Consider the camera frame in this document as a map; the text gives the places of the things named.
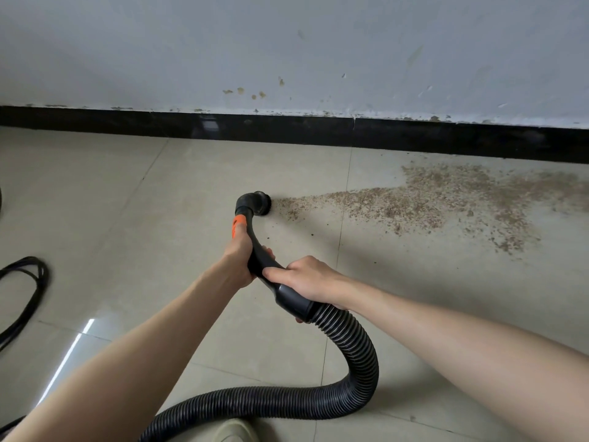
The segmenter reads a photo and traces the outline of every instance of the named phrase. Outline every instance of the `beige shoe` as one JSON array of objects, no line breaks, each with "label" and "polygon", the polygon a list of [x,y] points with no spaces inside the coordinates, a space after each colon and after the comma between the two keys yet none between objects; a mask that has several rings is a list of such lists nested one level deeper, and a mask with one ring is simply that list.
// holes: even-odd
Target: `beige shoe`
[{"label": "beige shoe", "polygon": [[260,439],[249,423],[241,419],[231,419],[219,427],[213,442],[260,442]]}]

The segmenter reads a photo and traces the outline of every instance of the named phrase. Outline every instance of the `tile floor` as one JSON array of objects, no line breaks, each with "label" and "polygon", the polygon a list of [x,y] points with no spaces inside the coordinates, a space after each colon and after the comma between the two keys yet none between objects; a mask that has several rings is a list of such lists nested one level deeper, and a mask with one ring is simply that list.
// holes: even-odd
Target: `tile floor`
[{"label": "tile floor", "polygon": [[[275,200],[255,228],[283,263],[313,254],[387,290],[589,352],[587,180],[589,167],[574,164],[0,128],[0,265],[34,254],[54,273],[40,310],[0,355],[0,423],[27,413],[219,257],[235,200],[252,190]],[[0,328],[31,292],[24,276],[0,282]],[[260,421],[263,440],[525,440],[361,321],[380,361],[372,402],[335,421]],[[164,408],[216,388],[312,386],[344,374],[335,346],[254,282]],[[179,440],[209,440],[214,428]]]}]

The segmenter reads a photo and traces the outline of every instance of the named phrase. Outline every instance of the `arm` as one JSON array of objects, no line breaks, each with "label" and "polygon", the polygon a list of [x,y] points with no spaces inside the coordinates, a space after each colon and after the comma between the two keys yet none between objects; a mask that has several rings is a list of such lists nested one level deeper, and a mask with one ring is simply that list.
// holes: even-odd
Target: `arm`
[{"label": "arm", "polygon": [[361,314],[536,440],[587,440],[588,356],[513,326],[396,297],[310,256],[264,275]]},{"label": "arm", "polygon": [[253,280],[251,252],[252,241],[238,225],[219,262],[74,372],[5,441],[137,440],[229,300]]}]

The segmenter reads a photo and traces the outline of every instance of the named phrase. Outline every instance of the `person's right arm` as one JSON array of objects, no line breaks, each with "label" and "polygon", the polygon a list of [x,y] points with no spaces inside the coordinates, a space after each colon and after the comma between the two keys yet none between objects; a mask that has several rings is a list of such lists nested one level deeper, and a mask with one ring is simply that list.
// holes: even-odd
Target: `person's right arm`
[{"label": "person's right arm", "polygon": [[264,275],[369,319],[524,434],[589,440],[589,356],[507,324],[391,295],[311,256]]}]

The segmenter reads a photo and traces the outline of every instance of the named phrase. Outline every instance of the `wall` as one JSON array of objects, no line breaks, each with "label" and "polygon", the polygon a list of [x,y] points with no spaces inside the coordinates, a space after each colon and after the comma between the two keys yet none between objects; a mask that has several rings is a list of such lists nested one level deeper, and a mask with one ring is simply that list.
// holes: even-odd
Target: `wall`
[{"label": "wall", "polygon": [[589,0],[0,0],[0,104],[589,128],[588,17]]}]

